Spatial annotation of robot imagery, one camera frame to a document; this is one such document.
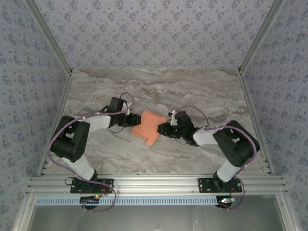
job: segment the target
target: orange object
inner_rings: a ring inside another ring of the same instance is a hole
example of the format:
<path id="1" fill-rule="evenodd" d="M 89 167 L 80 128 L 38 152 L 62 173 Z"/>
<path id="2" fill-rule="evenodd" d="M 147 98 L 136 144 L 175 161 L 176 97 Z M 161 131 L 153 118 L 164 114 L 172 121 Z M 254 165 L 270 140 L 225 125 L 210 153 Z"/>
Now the orange object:
<path id="1" fill-rule="evenodd" d="M 147 140 L 146 145 L 151 146 L 159 136 L 158 125 L 166 123 L 166 121 L 167 117 L 145 110 L 141 114 L 141 124 L 134 126 L 131 133 Z"/>

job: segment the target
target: gray marble table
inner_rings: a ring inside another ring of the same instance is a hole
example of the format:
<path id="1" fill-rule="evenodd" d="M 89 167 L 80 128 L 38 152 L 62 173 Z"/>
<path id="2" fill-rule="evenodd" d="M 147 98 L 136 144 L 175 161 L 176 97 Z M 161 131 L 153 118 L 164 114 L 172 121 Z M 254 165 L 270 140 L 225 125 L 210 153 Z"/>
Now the gray marble table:
<path id="1" fill-rule="evenodd" d="M 112 96 L 127 91 L 135 97 L 134 113 L 147 109 L 167 116 L 173 109 L 194 105 L 208 116 L 210 127 L 237 120 L 255 134 L 236 70 L 74 70 L 72 78 L 64 115 L 92 114 L 108 105 Z M 198 111 L 187 108 L 186 112 L 195 126 L 206 124 Z M 159 136 L 147 146 L 130 131 L 124 128 L 113 134 L 102 129 L 89 134 L 85 155 L 99 173 L 214 173 L 225 160 L 218 145 L 192 147 Z M 263 171 L 262 153 L 258 152 L 245 172 Z M 46 172 L 65 171 L 48 163 Z"/>

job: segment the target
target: patterned wall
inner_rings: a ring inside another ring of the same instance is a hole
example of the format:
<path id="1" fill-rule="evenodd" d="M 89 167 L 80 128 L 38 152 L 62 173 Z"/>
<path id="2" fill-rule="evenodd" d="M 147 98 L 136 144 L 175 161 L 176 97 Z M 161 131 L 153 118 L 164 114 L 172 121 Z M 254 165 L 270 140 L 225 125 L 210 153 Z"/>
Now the patterned wall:
<path id="1" fill-rule="evenodd" d="M 277 174 L 308 230 L 308 2 L 287 0 L 245 74 Z"/>
<path id="2" fill-rule="evenodd" d="M 22 0 L 0 1 L 0 230 L 35 175 L 65 82 Z"/>
<path id="3" fill-rule="evenodd" d="M 238 67 L 272 0 L 37 0 L 69 65 Z"/>

